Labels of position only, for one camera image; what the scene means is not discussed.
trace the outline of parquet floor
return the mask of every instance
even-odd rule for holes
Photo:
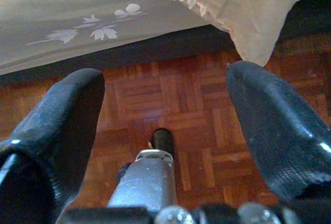
[[[330,37],[284,42],[266,66],[294,85],[329,125]],[[96,141],[80,195],[71,207],[105,206],[119,168],[147,148],[158,127],[174,134],[179,204],[193,208],[205,202],[234,207],[247,201],[277,202],[247,150],[226,89],[225,67],[236,60],[238,54],[231,51],[105,70]],[[1,139],[57,80],[0,88]]]

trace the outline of bed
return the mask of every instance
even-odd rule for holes
[[[195,55],[234,45],[243,59],[265,65],[288,11],[298,0],[255,1],[2,0],[0,82],[42,79],[86,66],[102,69]],[[323,7],[318,5],[322,13],[310,16],[310,23],[298,30],[305,20],[300,14],[311,14],[299,4],[288,15],[280,37],[329,30],[329,0],[307,2],[314,13],[311,5],[322,2]]]

